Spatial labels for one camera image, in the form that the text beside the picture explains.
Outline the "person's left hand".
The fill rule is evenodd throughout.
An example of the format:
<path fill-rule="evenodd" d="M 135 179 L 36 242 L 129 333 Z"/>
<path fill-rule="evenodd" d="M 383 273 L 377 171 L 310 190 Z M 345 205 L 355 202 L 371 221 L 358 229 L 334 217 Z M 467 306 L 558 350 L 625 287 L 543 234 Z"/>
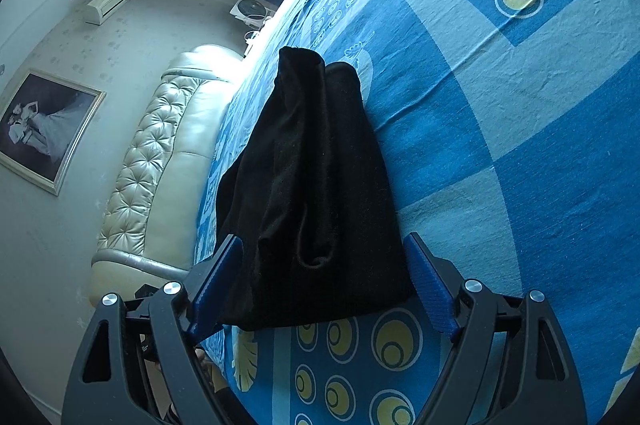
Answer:
<path fill-rule="evenodd" d="M 210 387 L 213 388 L 215 393 L 229 388 L 229 384 L 224 378 L 224 375 L 221 374 L 219 367 L 213 363 L 212 359 L 209 358 L 203 348 L 196 347 L 195 356 L 198 358 L 198 364 L 204 373 L 206 381 L 209 383 Z"/>

